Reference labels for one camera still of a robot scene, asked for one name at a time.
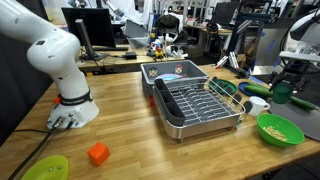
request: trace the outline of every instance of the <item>green plate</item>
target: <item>green plate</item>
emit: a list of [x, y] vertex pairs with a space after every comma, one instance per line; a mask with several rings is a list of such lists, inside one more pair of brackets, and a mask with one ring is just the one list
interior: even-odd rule
[[41, 159], [23, 175], [22, 180], [66, 180], [68, 179], [68, 160], [64, 156], [54, 155]]
[[[227, 89], [231, 90], [230, 91], [230, 95], [233, 95], [234, 93], [237, 92], [237, 86], [234, 85], [232, 82], [227, 81], [227, 80], [223, 80], [223, 79], [218, 79], [216, 84], [219, 85], [220, 83], [223, 83], [223, 89], [225, 91], [227, 91]], [[224, 91], [222, 91], [221, 88], [218, 88], [212, 81], [209, 81], [209, 85], [208, 86], [209, 86], [210, 89], [214, 89], [214, 90], [216, 90], [218, 93], [220, 93], [222, 95], [225, 94]]]

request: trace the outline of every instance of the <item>box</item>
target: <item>box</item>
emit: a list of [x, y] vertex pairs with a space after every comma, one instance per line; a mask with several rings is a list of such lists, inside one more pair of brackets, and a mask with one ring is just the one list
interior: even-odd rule
[[147, 98], [152, 96], [154, 80], [163, 74], [178, 74], [195, 83], [206, 82], [209, 76], [190, 60], [141, 64], [143, 92]]
[[144, 48], [148, 44], [148, 37], [128, 38], [131, 49]]

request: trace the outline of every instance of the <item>wooden table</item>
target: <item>wooden table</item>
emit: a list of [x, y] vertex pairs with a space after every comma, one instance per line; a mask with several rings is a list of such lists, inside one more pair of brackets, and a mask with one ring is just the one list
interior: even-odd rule
[[[96, 61], [98, 66], [101, 67], [108, 67], [108, 66], [121, 66], [121, 65], [139, 65], [142, 63], [153, 63], [155, 62], [152, 57], [147, 56], [146, 53], [147, 51], [145, 49], [131, 49], [129, 45], [117, 45], [117, 47], [128, 47], [130, 51], [136, 52], [137, 54], [137, 59], [133, 60], [126, 60], [124, 58], [119, 58], [119, 57], [112, 57], [112, 56], [121, 56], [125, 54], [125, 51], [105, 51], [105, 52], [96, 52], [96, 53], [107, 53], [111, 56], [108, 56], [102, 60]], [[184, 58], [173, 58], [169, 57], [168, 61], [175, 61], [175, 60], [182, 60]], [[76, 59], [78, 67], [80, 69], [85, 69], [85, 68], [93, 68], [97, 67], [97, 64], [94, 61], [82, 61], [78, 58]]]
[[[226, 69], [201, 68], [211, 78], [236, 85], [244, 81]], [[98, 117], [81, 129], [51, 137], [19, 177], [40, 159], [63, 155], [69, 161], [69, 179], [245, 179], [320, 152], [320, 143], [309, 138], [287, 148], [264, 142], [251, 116], [230, 133], [210, 132], [178, 144], [166, 134], [156, 108], [144, 97], [141, 72], [93, 76], [87, 81], [100, 108]], [[17, 129], [46, 130], [57, 94], [52, 85]], [[44, 136], [13, 132], [0, 149], [0, 179], [7, 179]], [[95, 167], [87, 151], [98, 141], [109, 147], [111, 155]]]

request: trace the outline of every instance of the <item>dish rack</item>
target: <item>dish rack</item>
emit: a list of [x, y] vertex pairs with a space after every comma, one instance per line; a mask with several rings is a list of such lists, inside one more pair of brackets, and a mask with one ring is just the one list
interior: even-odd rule
[[155, 81], [154, 101], [170, 137], [182, 143], [186, 137], [236, 127], [244, 106], [214, 81], [210, 84], [216, 88], [200, 79], [198, 83], [188, 79]]

